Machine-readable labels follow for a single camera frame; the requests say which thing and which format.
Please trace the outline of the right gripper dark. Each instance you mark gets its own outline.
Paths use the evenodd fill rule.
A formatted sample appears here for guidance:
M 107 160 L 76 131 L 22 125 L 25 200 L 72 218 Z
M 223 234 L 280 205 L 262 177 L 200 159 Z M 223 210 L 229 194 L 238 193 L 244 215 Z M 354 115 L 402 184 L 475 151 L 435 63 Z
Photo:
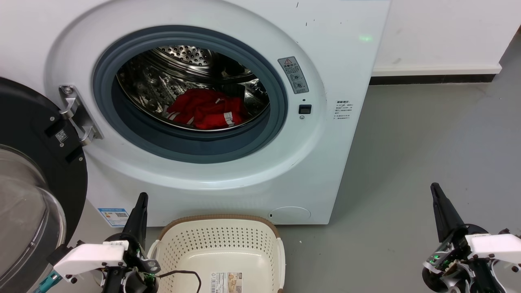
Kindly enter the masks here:
M 485 236 L 477 225 L 464 225 L 438 183 L 431 184 L 432 206 L 440 246 L 424 262 L 422 279 L 435 293 L 503 293 L 493 272 L 493 257 L 471 254 L 467 236 Z

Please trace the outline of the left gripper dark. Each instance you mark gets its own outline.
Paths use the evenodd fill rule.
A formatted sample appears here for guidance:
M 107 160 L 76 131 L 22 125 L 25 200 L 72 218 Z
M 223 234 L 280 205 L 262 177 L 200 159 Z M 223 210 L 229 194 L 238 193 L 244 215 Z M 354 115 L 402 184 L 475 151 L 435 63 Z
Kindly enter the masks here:
M 160 265 L 145 255 L 148 219 L 147 193 L 140 193 L 123 233 L 112 235 L 104 244 L 123 245 L 123 256 L 115 265 L 102 264 L 102 293 L 157 293 Z

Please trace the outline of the red garment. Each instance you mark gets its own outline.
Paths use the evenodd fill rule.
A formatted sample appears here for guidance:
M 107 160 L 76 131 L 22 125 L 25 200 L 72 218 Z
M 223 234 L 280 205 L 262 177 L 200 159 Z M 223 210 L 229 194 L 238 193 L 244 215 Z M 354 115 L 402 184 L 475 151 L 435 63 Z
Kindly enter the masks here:
M 200 130 L 238 126 L 249 119 L 242 99 L 211 89 L 188 89 L 166 109 L 165 118 Z

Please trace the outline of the cream perforated laundry basket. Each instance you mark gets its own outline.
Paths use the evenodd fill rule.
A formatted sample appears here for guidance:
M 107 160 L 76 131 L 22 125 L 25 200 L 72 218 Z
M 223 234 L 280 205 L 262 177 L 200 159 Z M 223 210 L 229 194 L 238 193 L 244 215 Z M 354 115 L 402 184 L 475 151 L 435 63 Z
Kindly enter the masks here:
M 242 272 L 243 293 L 285 293 L 285 249 L 257 216 L 190 216 L 165 226 L 149 249 L 164 278 L 158 293 L 210 293 L 213 272 Z

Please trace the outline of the stainless steel washing machine drum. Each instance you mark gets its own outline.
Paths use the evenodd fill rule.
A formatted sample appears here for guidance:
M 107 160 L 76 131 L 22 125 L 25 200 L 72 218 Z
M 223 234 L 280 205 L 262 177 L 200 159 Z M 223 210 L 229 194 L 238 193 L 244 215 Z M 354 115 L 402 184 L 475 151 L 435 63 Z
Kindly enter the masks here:
M 143 113 L 174 128 L 218 132 L 255 122 L 270 109 L 269 95 L 251 70 L 229 56 L 190 45 L 166 45 L 142 52 L 116 74 L 127 98 Z M 243 100 L 249 119 L 217 130 L 200 130 L 165 118 L 166 109 L 188 89 L 211 89 Z

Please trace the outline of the black washing machine door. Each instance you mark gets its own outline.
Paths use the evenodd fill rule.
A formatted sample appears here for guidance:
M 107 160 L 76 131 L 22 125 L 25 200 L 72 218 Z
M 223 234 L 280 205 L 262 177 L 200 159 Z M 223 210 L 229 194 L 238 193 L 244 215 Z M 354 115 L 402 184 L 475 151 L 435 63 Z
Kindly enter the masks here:
M 37 91 L 0 77 L 0 293 L 31 293 L 83 213 L 83 146 L 59 111 Z M 55 137 L 61 129 L 63 143 Z

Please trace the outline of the blue energy label sticker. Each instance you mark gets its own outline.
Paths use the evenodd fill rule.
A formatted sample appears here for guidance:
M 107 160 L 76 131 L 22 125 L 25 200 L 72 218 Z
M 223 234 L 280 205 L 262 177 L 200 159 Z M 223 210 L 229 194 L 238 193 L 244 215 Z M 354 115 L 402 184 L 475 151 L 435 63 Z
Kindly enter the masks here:
M 124 227 L 129 218 L 124 208 L 98 208 L 97 211 L 111 227 Z

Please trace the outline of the grey rubber door gasket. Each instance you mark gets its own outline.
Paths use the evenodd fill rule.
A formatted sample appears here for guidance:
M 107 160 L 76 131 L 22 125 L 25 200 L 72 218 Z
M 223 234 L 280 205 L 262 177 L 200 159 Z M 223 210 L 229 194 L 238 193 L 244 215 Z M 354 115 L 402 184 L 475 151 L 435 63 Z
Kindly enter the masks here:
M 218 132 L 174 128 L 143 113 L 127 98 L 116 74 L 132 57 L 166 45 L 206 48 L 240 62 L 262 82 L 270 109 L 255 122 Z M 154 155 L 197 164 L 234 161 L 261 149 L 279 133 L 288 111 L 283 80 L 262 55 L 238 39 L 193 26 L 145 28 L 119 39 L 99 59 L 93 91 L 106 121 L 126 140 Z

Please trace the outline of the teal plastic connector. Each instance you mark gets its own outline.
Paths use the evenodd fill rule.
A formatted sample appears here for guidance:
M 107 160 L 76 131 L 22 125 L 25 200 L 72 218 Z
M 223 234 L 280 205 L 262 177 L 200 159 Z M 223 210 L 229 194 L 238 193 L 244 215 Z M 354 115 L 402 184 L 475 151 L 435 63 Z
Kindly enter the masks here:
M 62 279 L 63 277 L 56 273 L 56 271 L 51 271 L 46 278 L 39 283 L 37 288 L 32 291 L 32 293 L 47 293 L 47 291 L 58 284 Z

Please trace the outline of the silver metal door hinge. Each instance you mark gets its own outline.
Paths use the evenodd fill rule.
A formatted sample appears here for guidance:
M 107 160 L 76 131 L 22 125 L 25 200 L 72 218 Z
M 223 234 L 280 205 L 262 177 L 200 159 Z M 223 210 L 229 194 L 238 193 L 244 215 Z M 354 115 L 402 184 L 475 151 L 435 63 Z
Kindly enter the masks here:
M 99 125 L 92 118 L 77 88 L 73 85 L 60 85 L 58 92 L 65 106 L 60 110 L 60 115 L 73 124 L 80 143 L 86 146 L 95 140 L 104 139 Z

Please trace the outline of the white front-load washing machine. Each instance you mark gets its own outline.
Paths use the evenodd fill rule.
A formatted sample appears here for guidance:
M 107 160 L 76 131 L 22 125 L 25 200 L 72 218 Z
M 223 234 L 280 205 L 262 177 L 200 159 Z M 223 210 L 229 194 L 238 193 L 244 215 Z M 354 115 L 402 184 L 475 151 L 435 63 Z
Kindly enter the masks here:
M 0 0 L 0 77 L 59 105 L 60 85 L 77 88 L 104 139 L 84 148 L 87 197 L 124 208 L 149 195 L 148 226 L 203 214 L 267 219 L 285 206 L 330 221 L 391 0 Z M 270 143 L 234 161 L 170 160 L 126 140 L 97 106 L 93 76 L 119 39 L 145 28 L 193 26 L 238 39 L 275 68 L 287 91 L 283 127 Z M 279 58 L 294 56 L 308 93 L 294 94 Z M 333 119 L 350 100 L 350 119 Z M 312 105 L 300 115 L 299 105 Z

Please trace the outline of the white and black baseboard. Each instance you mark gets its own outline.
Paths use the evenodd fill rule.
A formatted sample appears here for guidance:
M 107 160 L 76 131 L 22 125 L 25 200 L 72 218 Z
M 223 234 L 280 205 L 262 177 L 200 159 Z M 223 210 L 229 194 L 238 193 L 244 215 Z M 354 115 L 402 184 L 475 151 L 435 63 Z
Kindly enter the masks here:
M 370 78 L 371 86 L 378 85 L 441 85 L 490 83 L 503 67 L 493 65 L 442 66 L 412 68 L 377 68 Z

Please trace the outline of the small printed text label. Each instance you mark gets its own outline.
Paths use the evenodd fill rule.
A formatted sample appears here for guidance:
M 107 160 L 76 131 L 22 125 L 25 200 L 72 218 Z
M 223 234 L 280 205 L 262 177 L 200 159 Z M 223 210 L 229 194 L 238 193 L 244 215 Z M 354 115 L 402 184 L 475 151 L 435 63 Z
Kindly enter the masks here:
M 333 119 L 345 120 L 350 119 L 353 111 L 353 103 L 350 100 L 336 101 L 334 104 Z

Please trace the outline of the round white filter cover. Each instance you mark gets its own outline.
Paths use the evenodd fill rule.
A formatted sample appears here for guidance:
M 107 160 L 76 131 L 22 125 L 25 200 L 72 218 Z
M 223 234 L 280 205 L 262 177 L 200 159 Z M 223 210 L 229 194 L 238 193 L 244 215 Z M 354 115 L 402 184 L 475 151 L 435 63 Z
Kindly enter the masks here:
M 297 206 L 275 208 L 268 213 L 267 219 L 276 225 L 303 225 L 311 218 L 311 212 Z

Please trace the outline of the grey warning sticker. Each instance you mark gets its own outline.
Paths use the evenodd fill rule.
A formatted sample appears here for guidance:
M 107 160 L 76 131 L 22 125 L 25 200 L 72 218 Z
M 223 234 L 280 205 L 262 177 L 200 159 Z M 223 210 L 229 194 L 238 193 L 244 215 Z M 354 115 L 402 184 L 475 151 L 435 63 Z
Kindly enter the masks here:
M 285 76 L 288 78 L 291 89 L 294 94 L 303 94 L 309 92 L 307 81 L 302 69 L 294 56 L 283 57 L 278 59 Z

